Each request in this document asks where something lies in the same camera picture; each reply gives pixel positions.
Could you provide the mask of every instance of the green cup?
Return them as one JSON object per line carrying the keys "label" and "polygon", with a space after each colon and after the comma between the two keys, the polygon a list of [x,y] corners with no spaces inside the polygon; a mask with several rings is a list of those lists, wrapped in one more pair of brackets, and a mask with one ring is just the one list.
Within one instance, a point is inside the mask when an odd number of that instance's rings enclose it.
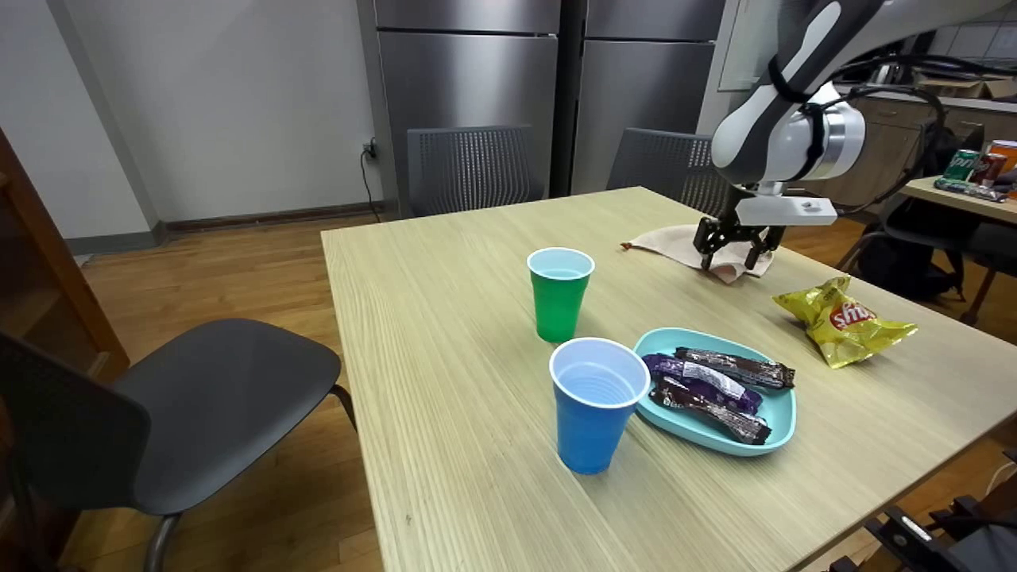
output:
{"label": "green cup", "polygon": [[583,286],[593,273],[593,256],[575,249],[541,249],[527,256],[533,284],[537,332],[548,342],[575,335]]}

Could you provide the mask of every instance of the snack bag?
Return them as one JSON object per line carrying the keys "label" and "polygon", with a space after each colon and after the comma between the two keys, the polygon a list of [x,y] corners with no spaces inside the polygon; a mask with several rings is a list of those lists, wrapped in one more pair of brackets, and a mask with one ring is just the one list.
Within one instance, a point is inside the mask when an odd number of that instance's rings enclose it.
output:
{"label": "snack bag", "polygon": [[830,367],[871,358],[915,332],[913,323],[884,321],[849,299],[849,284],[849,275],[834,275],[816,289],[775,296],[802,323],[802,332],[819,346]]}

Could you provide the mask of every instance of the refrigerator door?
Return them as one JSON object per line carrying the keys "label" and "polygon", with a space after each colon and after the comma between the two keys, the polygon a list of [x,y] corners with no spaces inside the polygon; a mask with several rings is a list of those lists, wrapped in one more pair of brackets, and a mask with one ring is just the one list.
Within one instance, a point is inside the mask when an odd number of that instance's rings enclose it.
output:
{"label": "refrigerator door", "polygon": [[557,41],[522,35],[407,35],[381,33],[397,198],[407,198],[408,126],[533,130],[533,164],[548,179]]}
{"label": "refrigerator door", "polygon": [[572,189],[599,189],[627,126],[694,134],[712,43],[583,41]]}
{"label": "refrigerator door", "polygon": [[587,0],[583,37],[717,37],[717,0]]}
{"label": "refrigerator door", "polygon": [[558,33],[558,0],[373,0],[377,27]]}

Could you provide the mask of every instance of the blue cup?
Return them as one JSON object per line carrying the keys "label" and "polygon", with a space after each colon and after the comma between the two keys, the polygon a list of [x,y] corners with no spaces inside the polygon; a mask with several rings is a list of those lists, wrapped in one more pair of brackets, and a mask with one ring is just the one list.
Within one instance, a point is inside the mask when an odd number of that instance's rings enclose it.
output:
{"label": "blue cup", "polygon": [[554,348],[548,377],[562,464],[575,472],[607,469],[634,399],[649,395],[641,357],[612,340],[578,335]]}

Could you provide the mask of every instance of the wooden table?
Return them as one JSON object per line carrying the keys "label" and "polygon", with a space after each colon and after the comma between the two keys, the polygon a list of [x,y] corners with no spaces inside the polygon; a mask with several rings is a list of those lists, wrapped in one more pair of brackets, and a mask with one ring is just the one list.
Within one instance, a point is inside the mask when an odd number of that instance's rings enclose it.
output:
{"label": "wooden table", "polygon": [[[1014,346],[866,284],[851,291],[917,332],[825,367],[772,296],[834,271],[793,252],[738,286],[618,252],[673,221],[694,213],[611,189],[324,233],[387,570],[789,570],[1014,413]],[[587,335],[691,328],[792,361],[793,440],[738,460],[632,415],[603,476],[569,472],[525,271],[544,243],[596,256]]]}
{"label": "wooden table", "polygon": [[915,179],[899,194],[1017,226],[1017,201],[992,204],[967,194],[938,189],[931,186],[931,181],[935,179]]}

